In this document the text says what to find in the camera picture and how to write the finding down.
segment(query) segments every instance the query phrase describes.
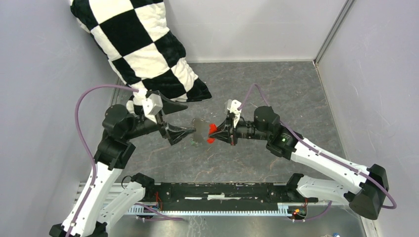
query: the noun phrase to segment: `white wall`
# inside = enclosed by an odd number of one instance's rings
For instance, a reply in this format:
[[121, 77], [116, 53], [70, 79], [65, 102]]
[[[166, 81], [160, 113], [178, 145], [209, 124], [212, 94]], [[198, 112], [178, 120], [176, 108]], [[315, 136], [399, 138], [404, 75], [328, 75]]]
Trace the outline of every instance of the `white wall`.
[[355, 1], [319, 70], [347, 157], [387, 169], [383, 237], [418, 236], [419, 1]]
[[[68, 215], [89, 171], [74, 125], [76, 101], [117, 76], [68, 0], [0, 5], [1, 236], [45, 237]], [[81, 125], [93, 151], [111, 94], [93, 92], [82, 104]]]
[[165, 0], [189, 61], [311, 61], [345, 0]]

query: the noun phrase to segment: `gray floor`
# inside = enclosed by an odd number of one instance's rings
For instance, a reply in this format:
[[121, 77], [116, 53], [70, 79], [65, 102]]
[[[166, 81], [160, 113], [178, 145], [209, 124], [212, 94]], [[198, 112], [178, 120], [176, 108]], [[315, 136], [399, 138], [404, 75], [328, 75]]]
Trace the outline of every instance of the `gray floor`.
[[[224, 103], [228, 99], [242, 101], [249, 86], [257, 82], [283, 121], [318, 146], [343, 157], [330, 108], [311, 62], [202, 63], [191, 67], [208, 85], [213, 98], [188, 103], [187, 110], [166, 116], [171, 124], [191, 126], [192, 119], [198, 117], [218, 125], [225, 119]], [[124, 104], [129, 96], [129, 92], [120, 92], [117, 103]], [[251, 120], [256, 106], [262, 105], [255, 89], [242, 115]], [[310, 167], [270, 154], [264, 141], [239, 140], [235, 147], [219, 141], [194, 146], [190, 138], [185, 138], [171, 147], [154, 133], [132, 142], [137, 149], [122, 176], [141, 172], [156, 182], [286, 182], [298, 172], [324, 178]]]
[[[309, 217], [324, 210], [309, 206]], [[342, 206], [332, 206], [317, 220], [292, 223], [287, 217], [268, 216], [183, 216], [185, 221], [142, 223], [135, 216], [124, 216], [109, 237], [323, 237], [338, 233], [342, 237], [366, 237], [359, 216]]]

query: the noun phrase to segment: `white mount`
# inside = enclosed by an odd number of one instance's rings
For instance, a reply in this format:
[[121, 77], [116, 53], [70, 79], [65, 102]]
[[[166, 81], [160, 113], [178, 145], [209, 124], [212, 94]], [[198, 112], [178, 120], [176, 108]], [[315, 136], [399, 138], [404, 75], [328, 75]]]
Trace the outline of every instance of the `white mount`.
[[108, 165], [100, 162], [97, 163], [97, 178], [76, 222], [72, 223], [72, 219], [85, 197], [87, 190], [91, 187], [89, 184], [92, 180], [93, 171], [90, 172], [87, 185], [83, 188], [76, 205], [63, 222], [66, 232], [70, 226], [73, 226], [71, 235], [75, 236], [79, 234], [80, 237], [89, 236], [96, 227], [96, 221], [100, 223], [106, 222], [106, 230], [109, 231], [130, 207], [144, 198], [145, 188], [139, 183], [130, 182], [124, 192], [121, 192], [110, 204], [103, 208], [105, 198], [121, 172], [122, 169], [114, 168], [110, 171], [108, 170]]
[[297, 184], [297, 191], [305, 198], [315, 197], [319, 200], [349, 204], [343, 196], [348, 189], [333, 180], [314, 179], [304, 175]]
[[159, 95], [151, 94], [147, 99], [143, 99], [141, 103], [145, 117], [157, 123], [156, 115], [163, 108], [162, 98]]
[[[356, 164], [351, 161], [345, 160], [335, 154], [332, 154], [326, 150], [321, 149], [320, 147], [316, 146], [314, 143], [310, 142], [307, 138], [304, 138], [303, 141], [310, 145], [311, 147], [319, 150], [321, 153], [327, 154], [334, 159], [337, 159], [343, 163], [346, 163], [357, 170], [362, 171], [363, 173], [369, 175], [369, 171], [367, 171], [367, 167], [364, 165]], [[322, 174], [330, 177], [331, 179], [337, 181], [337, 185], [343, 185], [344, 188], [348, 189], [350, 192], [357, 194], [361, 187], [359, 187], [360, 183], [365, 183], [367, 180], [363, 176], [354, 173], [353, 171], [349, 170], [346, 167], [341, 166], [319, 154], [314, 153], [310, 149], [308, 149], [305, 145], [301, 142], [298, 142], [295, 146], [296, 151], [291, 154], [291, 160], [297, 163], [301, 163], [311, 167]]]
[[239, 110], [239, 107], [242, 105], [242, 103], [238, 100], [228, 100], [225, 102], [225, 114], [228, 114], [228, 112], [234, 114], [234, 120], [233, 120], [233, 126], [236, 128], [237, 124], [240, 120], [240, 114], [242, 113], [241, 110]]

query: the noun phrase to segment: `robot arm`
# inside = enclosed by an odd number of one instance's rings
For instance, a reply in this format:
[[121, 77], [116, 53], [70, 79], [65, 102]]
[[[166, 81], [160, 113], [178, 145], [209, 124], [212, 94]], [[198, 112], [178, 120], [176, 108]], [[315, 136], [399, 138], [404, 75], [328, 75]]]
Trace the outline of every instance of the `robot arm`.
[[[134, 176], [124, 192], [106, 207], [103, 206], [112, 185], [135, 150], [135, 146], [129, 140], [159, 131], [163, 138], [174, 145], [195, 131], [193, 128], [172, 126], [163, 120], [163, 114], [175, 113], [186, 109], [187, 106], [165, 98], [158, 91], [148, 92], [147, 99], [142, 101], [142, 105], [139, 117], [130, 114], [123, 105], [113, 105], [106, 111], [102, 123], [105, 130], [94, 155], [97, 175], [93, 187], [85, 186], [73, 210], [62, 224], [51, 228], [50, 236], [107, 236], [106, 232], [130, 207], [145, 197], [148, 184], [154, 182]], [[87, 181], [88, 184], [91, 183], [92, 174], [93, 170]], [[83, 208], [77, 213], [86, 195], [88, 196]]]
[[235, 125], [237, 112], [226, 109], [225, 121], [213, 129], [209, 134], [210, 139], [217, 139], [235, 146], [239, 138], [265, 140], [266, 148], [278, 157], [310, 166], [317, 171], [329, 176], [332, 180], [314, 179], [303, 174], [294, 174], [288, 185], [305, 198], [318, 198], [332, 200], [349, 207], [357, 214], [375, 220], [383, 206], [385, 194], [365, 177], [351, 171], [349, 168], [337, 164], [321, 153], [343, 162], [359, 172], [370, 176], [388, 191], [388, 182], [385, 169], [374, 164], [372, 167], [356, 164], [336, 156], [295, 133], [299, 139], [284, 127], [280, 117], [272, 107], [261, 106], [256, 108], [253, 121], [239, 120]]

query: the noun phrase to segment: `red object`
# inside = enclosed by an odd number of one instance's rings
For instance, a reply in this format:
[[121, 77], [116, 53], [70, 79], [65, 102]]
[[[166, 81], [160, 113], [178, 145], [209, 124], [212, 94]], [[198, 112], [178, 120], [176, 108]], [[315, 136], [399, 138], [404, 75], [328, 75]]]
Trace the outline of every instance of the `red object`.
[[[208, 135], [211, 135], [214, 132], [217, 132], [217, 125], [211, 123], [209, 125], [209, 133], [208, 133]], [[213, 143], [214, 141], [215, 141], [215, 138], [208, 138], [207, 139], [207, 142], [210, 143], [210, 144]]]

